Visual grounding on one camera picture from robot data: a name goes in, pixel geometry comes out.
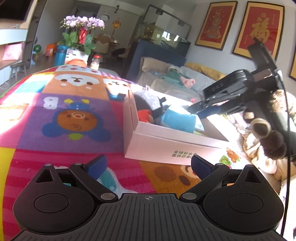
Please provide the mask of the red doll keychain toy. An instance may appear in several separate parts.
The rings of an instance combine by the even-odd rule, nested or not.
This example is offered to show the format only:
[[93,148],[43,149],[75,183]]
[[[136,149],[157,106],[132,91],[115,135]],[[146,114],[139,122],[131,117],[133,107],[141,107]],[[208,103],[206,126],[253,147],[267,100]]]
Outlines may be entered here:
[[148,109],[138,110],[137,111],[138,120],[144,123],[154,123],[154,118],[152,113]]

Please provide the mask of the black plush toy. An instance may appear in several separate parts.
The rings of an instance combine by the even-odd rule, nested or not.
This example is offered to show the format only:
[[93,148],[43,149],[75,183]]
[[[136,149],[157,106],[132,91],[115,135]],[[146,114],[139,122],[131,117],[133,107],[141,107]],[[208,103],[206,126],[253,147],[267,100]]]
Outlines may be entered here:
[[137,110],[148,110],[155,120],[159,118],[164,112],[163,103],[166,101],[165,97],[159,98],[153,93],[148,91],[138,91],[133,93],[135,105]]

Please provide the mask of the yellow cushion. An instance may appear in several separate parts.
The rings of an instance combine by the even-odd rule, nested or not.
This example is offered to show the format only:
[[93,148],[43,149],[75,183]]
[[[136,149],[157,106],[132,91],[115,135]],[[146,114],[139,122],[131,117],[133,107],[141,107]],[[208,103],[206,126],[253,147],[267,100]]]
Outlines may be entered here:
[[199,63],[188,62],[188,63],[185,63],[185,67],[192,69],[196,72],[202,73],[203,75],[206,75],[207,77],[209,77],[215,81],[221,80],[222,78],[224,78],[226,76],[224,73],[222,73],[218,70],[201,65]]

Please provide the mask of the white cardboard box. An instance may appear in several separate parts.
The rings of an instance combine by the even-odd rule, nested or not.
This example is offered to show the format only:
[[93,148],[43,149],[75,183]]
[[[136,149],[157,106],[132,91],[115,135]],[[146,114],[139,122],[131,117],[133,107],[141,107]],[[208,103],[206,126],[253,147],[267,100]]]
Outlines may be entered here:
[[133,92],[130,90],[123,104],[123,138],[126,158],[157,163],[189,165],[198,154],[213,164],[232,149],[231,143],[208,120],[201,135],[164,126],[144,123],[138,119]]

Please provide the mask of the colourful cartoon play mat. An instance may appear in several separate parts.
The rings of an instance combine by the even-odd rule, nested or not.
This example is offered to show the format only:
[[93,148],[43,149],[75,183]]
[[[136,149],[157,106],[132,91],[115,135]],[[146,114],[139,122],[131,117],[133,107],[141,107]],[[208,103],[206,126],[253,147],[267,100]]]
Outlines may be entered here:
[[[13,203],[47,163],[65,168],[104,154],[107,169],[98,180],[117,195],[181,194],[198,183],[189,165],[125,157],[123,102],[130,90],[142,87],[106,70],[62,65],[25,77],[1,96],[1,240],[20,231]],[[240,116],[208,120],[232,146],[218,162],[243,168],[248,157],[232,124]]]

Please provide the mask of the red framed calligraphy picture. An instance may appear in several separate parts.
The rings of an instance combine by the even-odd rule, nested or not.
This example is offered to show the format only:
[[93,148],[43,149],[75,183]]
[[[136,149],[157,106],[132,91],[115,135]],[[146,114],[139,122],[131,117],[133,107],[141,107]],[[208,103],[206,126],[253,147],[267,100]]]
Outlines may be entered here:
[[248,47],[257,39],[264,44],[271,56],[277,59],[284,20],[284,6],[248,1],[233,54],[250,58]]

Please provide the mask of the red framed picture left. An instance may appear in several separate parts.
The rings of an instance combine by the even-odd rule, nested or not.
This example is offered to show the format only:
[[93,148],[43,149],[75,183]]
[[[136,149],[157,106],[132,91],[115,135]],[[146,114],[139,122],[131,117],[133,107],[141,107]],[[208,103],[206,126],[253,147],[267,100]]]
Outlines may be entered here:
[[222,51],[228,37],[238,1],[210,3],[195,45]]

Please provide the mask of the grey sofa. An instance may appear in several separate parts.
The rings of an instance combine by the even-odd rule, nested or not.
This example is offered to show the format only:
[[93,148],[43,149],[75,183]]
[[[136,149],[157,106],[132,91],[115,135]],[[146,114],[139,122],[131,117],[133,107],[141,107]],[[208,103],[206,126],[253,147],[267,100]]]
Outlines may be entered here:
[[142,57],[137,83],[157,92],[192,103],[204,99],[203,90],[216,81],[184,66]]

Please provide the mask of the red lid glass jar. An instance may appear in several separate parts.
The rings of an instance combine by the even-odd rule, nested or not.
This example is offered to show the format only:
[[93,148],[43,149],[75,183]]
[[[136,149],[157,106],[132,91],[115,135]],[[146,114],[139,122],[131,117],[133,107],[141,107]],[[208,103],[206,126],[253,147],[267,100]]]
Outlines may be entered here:
[[95,54],[92,58],[90,68],[93,70],[98,70],[100,66],[100,59],[101,59],[101,56]]

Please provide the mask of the orange round lid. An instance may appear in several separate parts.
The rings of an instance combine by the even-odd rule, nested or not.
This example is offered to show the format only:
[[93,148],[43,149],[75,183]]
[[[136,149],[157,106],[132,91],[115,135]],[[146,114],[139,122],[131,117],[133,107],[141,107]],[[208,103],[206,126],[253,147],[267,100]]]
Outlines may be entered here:
[[75,65],[75,66],[80,66],[80,67],[87,67],[87,64],[81,60],[81,59],[72,59],[68,63],[68,65]]

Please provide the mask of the blue water bottle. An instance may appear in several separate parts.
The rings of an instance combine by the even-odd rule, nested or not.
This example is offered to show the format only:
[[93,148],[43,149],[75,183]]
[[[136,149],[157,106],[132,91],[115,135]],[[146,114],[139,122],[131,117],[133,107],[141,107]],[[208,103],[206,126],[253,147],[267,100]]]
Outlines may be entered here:
[[58,45],[56,51],[56,57],[54,61],[54,66],[64,65],[68,47],[64,45]]

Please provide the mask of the glass fish tank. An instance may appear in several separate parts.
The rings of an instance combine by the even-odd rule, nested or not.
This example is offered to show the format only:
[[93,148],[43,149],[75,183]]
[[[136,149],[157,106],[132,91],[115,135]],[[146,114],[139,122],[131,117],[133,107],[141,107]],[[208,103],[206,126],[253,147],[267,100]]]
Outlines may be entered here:
[[188,41],[191,28],[191,25],[181,18],[149,4],[135,38],[151,42],[185,57],[191,45]]

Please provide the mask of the purple orchid flower pot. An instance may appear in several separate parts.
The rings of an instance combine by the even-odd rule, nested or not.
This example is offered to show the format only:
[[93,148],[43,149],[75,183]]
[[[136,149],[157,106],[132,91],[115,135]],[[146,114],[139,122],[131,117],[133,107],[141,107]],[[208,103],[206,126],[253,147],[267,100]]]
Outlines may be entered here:
[[103,30],[105,22],[96,17],[86,16],[66,16],[60,22],[61,28],[65,31],[58,42],[58,46],[66,48],[65,64],[73,59],[80,59],[85,63],[91,55],[92,50],[96,48],[93,43],[93,33],[95,29]]

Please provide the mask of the pink paper bag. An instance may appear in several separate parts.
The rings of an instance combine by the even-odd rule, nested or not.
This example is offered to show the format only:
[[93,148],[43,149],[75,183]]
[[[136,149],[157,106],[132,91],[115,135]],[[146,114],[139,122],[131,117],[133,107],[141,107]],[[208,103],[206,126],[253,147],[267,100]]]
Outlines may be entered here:
[[19,60],[22,55],[22,43],[9,44],[4,48],[3,61]]

